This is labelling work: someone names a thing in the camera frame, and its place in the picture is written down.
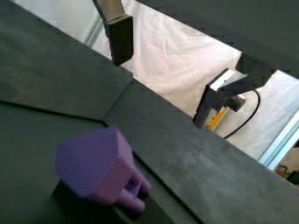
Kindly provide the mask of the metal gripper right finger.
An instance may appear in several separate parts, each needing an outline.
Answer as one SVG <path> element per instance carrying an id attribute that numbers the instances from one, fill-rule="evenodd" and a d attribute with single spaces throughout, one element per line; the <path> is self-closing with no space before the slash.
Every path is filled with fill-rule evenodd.
<path id="1" fill-rule="evenodd" d="M 242 53 L 235 71 L 226 68 L 206 85 L 194 125 L 201 129 L 211 110 L 221 111 L 230 97 L 263 87 L 275 71 L 269 64 Z"/>

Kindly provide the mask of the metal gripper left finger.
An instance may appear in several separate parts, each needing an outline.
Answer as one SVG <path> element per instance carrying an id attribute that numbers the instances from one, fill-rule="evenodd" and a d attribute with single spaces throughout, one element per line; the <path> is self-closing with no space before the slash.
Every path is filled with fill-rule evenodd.
<path id="1" fill-rule="evenodd" d="M 104 21 L 112 62 L 120 66 L 134 56 L 134 17 L 126 14 L 122 0 L 92 0 Z"/>

